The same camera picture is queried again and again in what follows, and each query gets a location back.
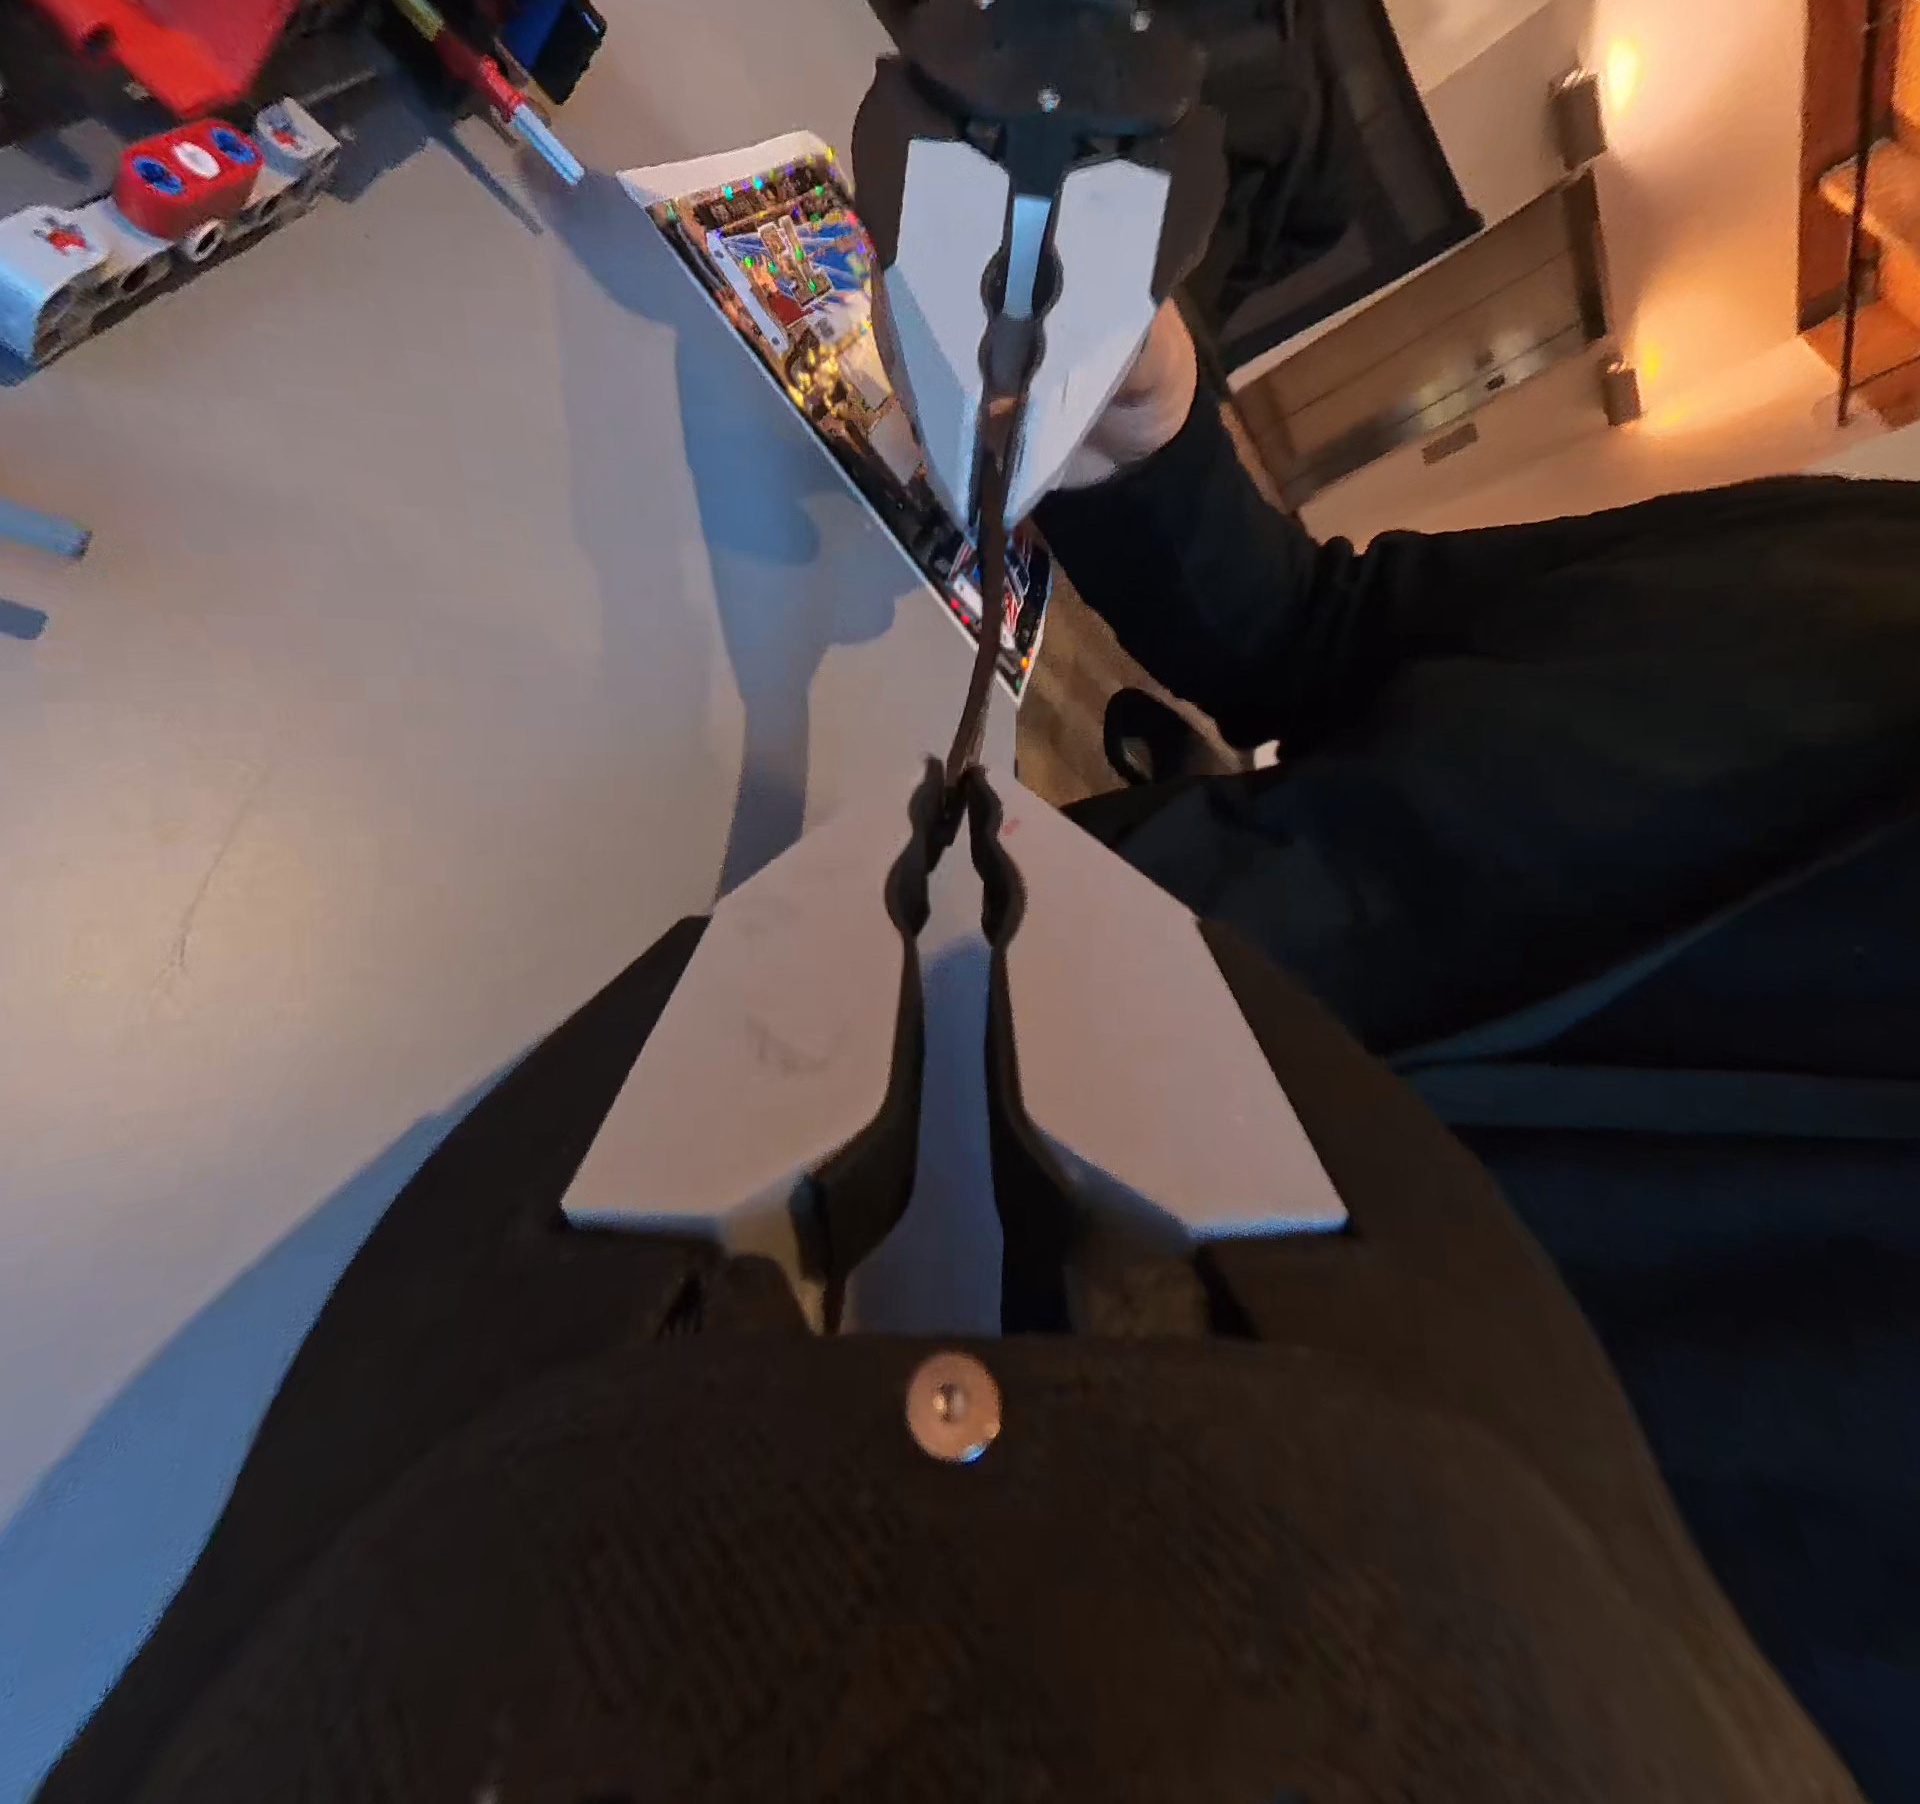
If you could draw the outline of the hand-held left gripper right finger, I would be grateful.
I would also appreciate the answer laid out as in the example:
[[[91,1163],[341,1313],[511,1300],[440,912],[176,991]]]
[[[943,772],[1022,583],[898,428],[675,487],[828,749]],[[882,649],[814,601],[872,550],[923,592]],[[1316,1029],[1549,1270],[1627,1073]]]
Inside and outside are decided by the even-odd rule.
[[[1206,1332],[1223,1244],[1350,1224],[1200,920],[968,774],[1004,1332]]]

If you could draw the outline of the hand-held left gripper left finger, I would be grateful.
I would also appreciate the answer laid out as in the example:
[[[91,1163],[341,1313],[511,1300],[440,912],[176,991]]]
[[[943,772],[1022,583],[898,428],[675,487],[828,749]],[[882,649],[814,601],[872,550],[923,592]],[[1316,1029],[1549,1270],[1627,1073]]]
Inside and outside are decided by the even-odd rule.
[[[968,860],[911,766],[700,919],[564,1190],[588,1233],[763,1258],[816,1331],[968,1331]]]

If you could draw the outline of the person's right hand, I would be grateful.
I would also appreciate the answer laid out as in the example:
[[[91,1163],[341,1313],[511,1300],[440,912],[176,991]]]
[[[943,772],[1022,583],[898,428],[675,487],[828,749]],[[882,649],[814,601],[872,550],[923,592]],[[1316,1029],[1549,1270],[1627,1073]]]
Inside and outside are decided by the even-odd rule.
[[[1073,450],[1061,490],[1107,483],[1161,450],[1182,431],[1200,388],[1195,340],[1176,299],[1159,304],[1118,391]]]

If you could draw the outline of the grey cabinet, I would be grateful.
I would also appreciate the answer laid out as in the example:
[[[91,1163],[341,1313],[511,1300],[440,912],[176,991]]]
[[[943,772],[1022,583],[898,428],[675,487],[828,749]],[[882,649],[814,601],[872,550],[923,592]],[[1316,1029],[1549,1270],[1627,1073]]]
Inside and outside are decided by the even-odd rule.
[[[1606,262],[1586,169],[1236,376],[1236,417],[1273,494],[1299,509],[1403,447],[1451,438],[1561,363],[1610,354]]]

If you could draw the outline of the wooden shelf unit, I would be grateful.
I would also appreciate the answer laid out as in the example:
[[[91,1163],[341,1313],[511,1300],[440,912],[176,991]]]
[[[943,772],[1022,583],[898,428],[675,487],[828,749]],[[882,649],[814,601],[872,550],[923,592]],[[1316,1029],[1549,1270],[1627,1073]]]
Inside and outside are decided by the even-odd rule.
[[[1798,328],[1836,415],[1918,415],[1918,0],[1806,0]]]

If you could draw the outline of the person's right forearm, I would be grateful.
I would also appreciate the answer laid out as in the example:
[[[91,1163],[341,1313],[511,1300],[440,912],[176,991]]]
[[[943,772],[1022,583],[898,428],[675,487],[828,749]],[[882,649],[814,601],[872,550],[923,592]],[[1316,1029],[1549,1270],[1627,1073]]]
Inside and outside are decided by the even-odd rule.
[[[1037,507],[1121,647],[1236,749],[1289,762],[1376,742],[1452,612],[1439,536],[1318,540],[1260,490],[1209,388],[1168,442]]]

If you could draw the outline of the black office chair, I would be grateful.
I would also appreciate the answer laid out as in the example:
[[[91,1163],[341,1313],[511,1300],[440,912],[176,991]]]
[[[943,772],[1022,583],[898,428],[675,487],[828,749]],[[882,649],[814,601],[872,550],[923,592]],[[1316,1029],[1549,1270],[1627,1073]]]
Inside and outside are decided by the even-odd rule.
[[[1482,231],[1384,0],[1159,0],[1206,58],[1226,199],[1184,283],[1232,375]]]

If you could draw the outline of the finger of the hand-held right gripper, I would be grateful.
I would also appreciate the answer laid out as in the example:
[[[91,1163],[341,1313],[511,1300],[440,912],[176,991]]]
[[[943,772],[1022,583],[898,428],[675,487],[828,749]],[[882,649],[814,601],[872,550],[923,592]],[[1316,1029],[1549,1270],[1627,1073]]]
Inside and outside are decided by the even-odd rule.
[[[1049,229],[1057,286],[1009,472],[1015,523],[1063,483],[1147,338],[1171,192],[1168,170],[1132,161],[1076,167],[1061,188]]]
[[[1009,250],[1027,250],[1027,202],[1011,173],[964,140],[911,140],[899,224],[884,265],[892,380],[953,521],[973,518],[989,388],[989,330],[1006,299]]]

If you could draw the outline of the toy brick car model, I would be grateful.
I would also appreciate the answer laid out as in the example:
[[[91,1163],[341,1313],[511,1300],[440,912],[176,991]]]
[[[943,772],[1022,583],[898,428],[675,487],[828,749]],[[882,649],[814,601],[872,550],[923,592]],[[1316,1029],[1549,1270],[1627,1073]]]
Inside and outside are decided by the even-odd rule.
[[[591,0],[3,0],[4,375],[311,209],[329,105],[391,73],[575,188],[548,116],[606,25]]]

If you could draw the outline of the holographic sticker sheet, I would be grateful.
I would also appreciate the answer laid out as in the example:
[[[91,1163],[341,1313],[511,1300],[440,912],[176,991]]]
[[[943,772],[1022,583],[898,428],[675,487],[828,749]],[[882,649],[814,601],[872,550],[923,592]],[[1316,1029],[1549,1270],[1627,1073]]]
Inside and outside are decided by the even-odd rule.
[[[782,132],[615,173],[717,315],[968,636],[986,588],[976,536],[943,512],[872,314],[876,246],[826,138]]]

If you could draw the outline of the red striped black curved panel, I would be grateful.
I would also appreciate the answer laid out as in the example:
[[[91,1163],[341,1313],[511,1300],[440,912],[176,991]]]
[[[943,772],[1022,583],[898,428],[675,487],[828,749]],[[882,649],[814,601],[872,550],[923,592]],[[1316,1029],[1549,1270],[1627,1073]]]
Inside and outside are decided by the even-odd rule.
[[[986,753],[988,720],[1001,650],[1012,538],[1019,528],[1011,492],[1027,404],[1029,380],[1022,379],[989,393],[984,414],[975,483],[981,615],[963,711],[942,769],[943,789],[933,821],[933,845],[937,852],[943,852],[953,842],[963,826],[968,783],[979,776]]]

